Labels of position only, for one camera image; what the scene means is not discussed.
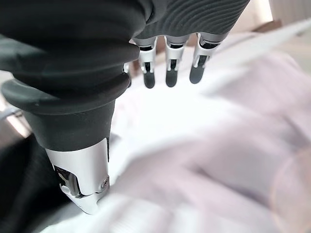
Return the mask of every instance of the robotic hand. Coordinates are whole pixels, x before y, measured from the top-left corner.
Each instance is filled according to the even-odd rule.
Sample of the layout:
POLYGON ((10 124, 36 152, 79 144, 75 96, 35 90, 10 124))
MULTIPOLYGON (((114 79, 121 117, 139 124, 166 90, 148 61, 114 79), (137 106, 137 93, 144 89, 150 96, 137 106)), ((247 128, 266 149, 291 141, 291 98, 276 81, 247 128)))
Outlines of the robotic hand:
POLYGON ((177 81, 183 47, 198 33, 190 81, 231 30, 249 0, 3 1, 0 69, 14 80, 5 98, 23 110, 46 149, 61 190, 92 214, 109 189, 107 162, 115 99, 130 83, 124 64, 139 56, 155 85, 156 37, 165 35, 166 83, 177 81), (129 43, 133 39, 138 45, 129 43))

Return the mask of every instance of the white fabric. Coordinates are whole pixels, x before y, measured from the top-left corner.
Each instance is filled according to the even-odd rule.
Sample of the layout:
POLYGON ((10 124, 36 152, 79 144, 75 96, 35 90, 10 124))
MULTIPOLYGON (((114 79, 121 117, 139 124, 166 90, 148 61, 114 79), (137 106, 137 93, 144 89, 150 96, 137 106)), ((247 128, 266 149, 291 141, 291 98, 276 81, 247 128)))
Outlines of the white fabric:
POLYGON ((112 132, 121 140, 111 148, 111 192, 100 212, 88 216, 71 204, 37 231, 306 232, 310 77, 284 54, 243 68, 246 57, 205 72, 203 80, 229 77, 221 84, 189 90, 186 69, 175 88, 147 90, 133 80, 116 103, 112 132))

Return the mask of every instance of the black rubber fingertip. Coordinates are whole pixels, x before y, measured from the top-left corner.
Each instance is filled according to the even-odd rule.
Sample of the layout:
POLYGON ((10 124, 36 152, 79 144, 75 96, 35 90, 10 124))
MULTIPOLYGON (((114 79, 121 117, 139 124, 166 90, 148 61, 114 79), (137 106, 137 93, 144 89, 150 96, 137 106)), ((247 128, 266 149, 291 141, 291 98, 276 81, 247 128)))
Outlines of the black rubber fingertip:
POLYGON ((204 73, 204 68, 203 67, 192 67, 190 71, 190 82, 192 84, 197 84, 201 81, 202 76, 204 73))
POLYGON ((166 71, 166 85, 168 87, 173 87, 177 83, 177 71, 171 69, 170 71, 166 71))
POLYGON ((155 75, 154 73, 147 72, 144 74, 145 86, 149 89, 155 86, 155 75))

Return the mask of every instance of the black fabric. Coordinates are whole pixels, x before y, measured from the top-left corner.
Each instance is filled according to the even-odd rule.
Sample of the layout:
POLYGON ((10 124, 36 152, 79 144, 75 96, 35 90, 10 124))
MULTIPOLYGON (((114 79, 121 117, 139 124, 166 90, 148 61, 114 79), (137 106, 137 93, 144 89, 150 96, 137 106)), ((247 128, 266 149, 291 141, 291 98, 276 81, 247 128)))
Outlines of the black fabric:
POLYGON ((23 233, 42 213, 69 199, 35 137, 0 150, 0 233, 23 233))
POLYGON ((161 20, 147 25, 137 38, 184 36, 206 32, 226 34, 250 0, 170 0, 161 20))

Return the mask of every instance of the silver metal joint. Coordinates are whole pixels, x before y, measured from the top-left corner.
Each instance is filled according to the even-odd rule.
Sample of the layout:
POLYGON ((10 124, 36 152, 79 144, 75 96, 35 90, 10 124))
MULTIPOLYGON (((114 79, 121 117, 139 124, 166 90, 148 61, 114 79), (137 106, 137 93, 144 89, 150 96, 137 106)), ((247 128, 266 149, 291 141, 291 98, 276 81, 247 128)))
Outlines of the silver metal joint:
POLYGON ((148 46, 140 46, 140 44, 137 44, 140 46, 140 53, 139 53, 139 64, 141 67, 141 70, 144 74, 147 72, 153 73, 155 69, 155 59, 156 59, 156 42, 157 37, 154 38, 154 41, 152 44, 149 44, 148 46))
POLYGON ((109 189, 107 139, 81 150, 46 149, 61 190, 84 212, 95 214, 109 189))
POLYGON ((184 52, 184 45, 188 40, 188 36, 184 36, 179 43, 174 43, 173 37, 165 36, 165 53, 166 53, 166 68, 171 71, 173 68, 178 71, 179 63, 182 59, 184 52))
POLYGON ((202 68, 205 68, 205 63, 212 57, 213 53, 217 49, 216 43, 210 43, 206 40, 201 38, 201 34, 198 33, 198 40, 197 44, 194 49, 194 55, 193 55, 193 67, 197 68, 200 60, 200 56, 204 56, 204 63, 201 64, 202 68))
POLYGON ((130 63, 127 62, 127 63, 124 64, 123 72, 124 73, 128 73, 129 69, 130 69, 130 63))

